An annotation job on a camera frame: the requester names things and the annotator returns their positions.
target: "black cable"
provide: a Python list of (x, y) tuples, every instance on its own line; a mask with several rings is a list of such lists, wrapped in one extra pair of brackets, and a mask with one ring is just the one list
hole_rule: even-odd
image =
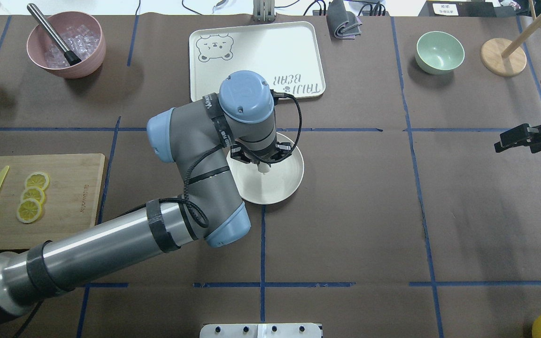
[[(197, 160), (195, 160), (195, 162), (191, 163), (191, 165), (189, 166), (189, 169), (187, 169), (187, 172), (186, 172), (186, 175), (185, 175), (185, 180), (183, 180), (183, 198), (187, 201), (189, 201), (189, 191), (188, 191), (188, 188), (189, 188), (189, 180), (191, 180), (191, 173), (193, 172), (193, 169), (195, 169), (195, 167), (200, 164), (201, 161), (204, 160), (204, 158), (210, 156), (211, 154), (214, 154), (215, 152), (217, 152), (218, 150), (221, 150), (223, 148), (223, 145), (222, 144), (219, 144), (217, 145), (216, 147), (208, 150), (207, 152), (204, 152), (204, 154), (202, 154)], [(200, 224), (200, 221), (197, 219), (197, 217), (195, 216), (195, 214), (193, 213), (193, 208), (191, 207), (191, 205), (189, 204), (186, 204), (187, 206), (187, 210), (189, 210), (189, 214), (191, 215), (191, 217), (193, 217), (193, 219), (195, 220), (195, 222), (197, 224), (199, 224), (201, 227), (208, 227), (208, 225), (206, 224), (206, 226)], [(200, 215), (202, 215), (202, 218), (205, 218), (206, 215), (200, 210), (198, 210), (198, 213), (200, 213)]]
[(350, 2), (361, 2), (364, 3), (364, 5), (360, 8), (360, 11), (358, 11), (358, 16), (360, 16), (365, 7), (369, 6), (369, 16), (385, 16), (385, 6), (381, 2), (366, 2), (366, 1), (356, 1), (356, 0), (346, 0)]
[[(202, 221), (204, 223), (204, 225), (201, 225), (201, 227), (202, 228), (207, 228), (208, 227), (208, 217), (206, 217), (206, 214), (204, 214), (204, 211), (202, 209), (200, 209), (200, 207), (197, 204), (195, 204), (195, 203), (193, 203), (191, 201), (185, 200), (185, 199), (179, 199), (179, 197), (167, 197), (167, 198), (164, 198), (164, 199), (160, 199), (160, 203), (183, 203), (184, 205), (191, 205), (198, 212), (198, 214), (200, 214), (202, 220), (204, 220), (204, 221)], [(137, 210), (141, 210), (141, 209), (143, 209), (145, 207), (146, 207), (145, 204), (142, 204), (140, 206), (136, 206), (131, 210), (123, 212), (118, 217), (124, 216), (126, 214), (130, 214), (131, 212), (135, 212)]]
[(304, 11), (304, 14), (302, 15), (306, 15), (306, 13), (308, 12), (308, 10), (310, 9), (310, 7), (312, 7), (314, 4), (318, 3), (318, 6), (320, 6), (320, 3), (323, 3), (323, 8), (320, 9), (318, 15), (327, 15), (327, 4), (325, 3), (324, 0), (315, 0), (312, 4), (309, 4), (309, 6), (306, 8), (306, 10)]
[(26, 327), (28, 327), (28, 324), (31, 323), (32, 321), (32, 318), (37, 314), (37, 311), (39, 310), (39, 308), (41, 307), (41, 304), (43, 304), (43, 301), (40, 301), (37, 303), (37, 305), (35, 306), (35, 308), (33, 308), (32, 312), (30, 315), (28, 315), (28, 318), (26, 318), (26, 321), (24, 321), (24, 324), (22, 324), (22, 326), (18, 329), (18, 331), (15, 333), (15, 335), (13, 336), (13, 338), (18, 338), (22, 332), (24, 332), (24, 330), (26, 329)]
[(189, 7), (187, 7), (187, 6), (185, 6), (185, 0), (181, 0), (181, 4), (183, 5), (183, 8), (188, 9), (188, 10), (190, 10), (190, 11), (196, 13), (196, 14), (203, 15), (202, 13), (200, 13), (200, 12), (198, 12), (198, 11), (194, 11), (193, 9), (191, 9), (191, 8), (189, 8)]
[[(191, 163), (191, 165), (189, 166), (189, 169), (187, 169), (185, 180), (183, 180), (183, 198), (182, 199), (179, 197), (167, 197), (165, 199), (160, 199), (161, 203), (183, 203), (187, 207), (187, 210), (189, 211), (189, 214), (191, 215), (193, 220), (200, 227), (204, 229), (208, 228), (208, 226), (210, 225), (208, 221), (208, 217), (204, 213), (204, 210), (202, 210), (197, 204), (189, 200), (189, 180), (191, 180), (191, 173), (193, 173), (193, 169), (195, 169), (195, 167), (198, 164), (200, 164), (201, 161), (203, 161), (206, 157), (210, 156), (211, 154), (214, 154), (216, 151), (222, 148), (223, 146), (219, 144), (218, 146), (208, 150), (207, 152), (204, 152), (204, 154), (200, 155), (199, 158), (197, 158), (193, 163)], [(135, 212), (137, 210), (141, 210), (145, 207), (146, 205), (144, 204), (140, 206), (136, 206), (131, 210), (123, 212), (118, 217), (124, 216), (126, 214), (130, 214), (131, 212)]]
[(287, 8), (289, 6), (293, 6), (293, 5), (297, 4), (298, 2), (300, 2), (300, 0), (296, 0), (294, 3), (291, 3), (291, 4), (287, 5), (287, 6), (279, 6), (279, 7), (275, 6), (275, 9), (277, 9), (277, 8)]
[(369, 9), (369, 13), (370, 13), (371, 11), (373, 11), (373, 4), (370, 3), (370, 2), (368, 2), (367, 4), (364, 4), (364, 5), (360, 8), (360, 10), (358, 11), (358, 16), (360, 16), (360, 15), (363, 13), (364, 8), (367, 7), (367, 6), (370, 6), (370, 7), (371, 7), (371, 8)]
[(296, 136), (296, 140), (294, 141), (294, 145), (289, 150), (289, 152), (285, 156), (283, 156), (282, 158), (279, 158), (279, 160), (274, 160), (274, 161), (273, 160), (270, 160), (270, 161), (269, 160), (264, 160), (264, 158), (261, 158), (260, 156), (254, 154), (254, 152), (252, 152), (251, 150), (246, 148), (245, 145), (243, 145), (241, 142), (235, 141), (235, 144), (240, 146), (242, 148), (243, 152), (247, 153), (249, 156), (254, 158), (254, 160), (258, 160), (258, 161), (260, 161), (262, 163), (266, 163), (266, 164), (279, 163), (279, 162), (285, 160), (286, 158), (288, 158), (292, 154), (292, 152), (294, 152), (294, 149), (298, 145), (298, 141), (300, 140), (300, 134), (302, 133), (302, 110), (300, 109), (298, 99), (296, 99), (296, 97), (294, 95), (287, 94), (286, 92), (275, 92), (273, 94), (273, 97), (274, 98), (290, 98), (290, 99), (294, 100), (294, 102), (296, 103), (296, 107), (298, 107), (298, 117), (299, 117), (298, 136)]

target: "folded towel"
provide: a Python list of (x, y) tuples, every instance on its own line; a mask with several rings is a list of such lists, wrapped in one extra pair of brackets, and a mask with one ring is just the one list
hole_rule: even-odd
[(354, 39), (361, 34), (363, 23), (350, 11), (346, 11), (343, 0), (333, 0), (327, 10), (329, 29), (336, 38)]

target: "white label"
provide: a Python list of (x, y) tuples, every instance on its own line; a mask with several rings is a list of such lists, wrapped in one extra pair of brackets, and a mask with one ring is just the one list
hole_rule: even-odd
[(456, 4), (433, 4), (433, 12), (437, 15), (458, 16)]

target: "pink bowl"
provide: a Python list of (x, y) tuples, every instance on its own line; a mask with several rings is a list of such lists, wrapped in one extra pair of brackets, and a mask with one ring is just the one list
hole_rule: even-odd
[(65, 68), (49, 68), (47, 62), (45, 62), (45, 52), (49, 45), (54, 43), (51, 38), (47, 35), (45, 30), (41, 26), (37, 25), (30, 35), (28, 36), (28, 41), (26, 41), (26, 52), (28, 57), (34, 62), (37, 66), (49, 71), (53, 75), (58, 77), (63, 77), (65, 79), (78, 79), (79, 77), (86, 77), (87, 75), (96, 71), (99, 66), (103, 63), (103, 58), (106, 56), (106, 40), (103, 37), (103, 30), (101, 30), (101, 25), (99, 22), (88, 15), (87, 13), (82, 12), (62, 12), (54, 14), (47, 18), (51, 26), (58, 31), (59, 34), (62, 34), (66, 31), (66, 28), (69, 26), (78, 27), (80, 25), (85, 25), (89, 30), (99, 33), (101, 36), (99, 44), (97, 45), (95, 51), (92, 55), (89, 55), (88, 58), (82, 60), (74, 66), (68, 66)]

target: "green bowl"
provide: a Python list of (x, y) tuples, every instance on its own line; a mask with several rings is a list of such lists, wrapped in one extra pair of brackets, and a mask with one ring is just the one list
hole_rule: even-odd
[(464, 48), (457, 38), (446, 32), (427, 32), (417, 41), (415, 60), (427, 73), (446, 74), (462, 64)]

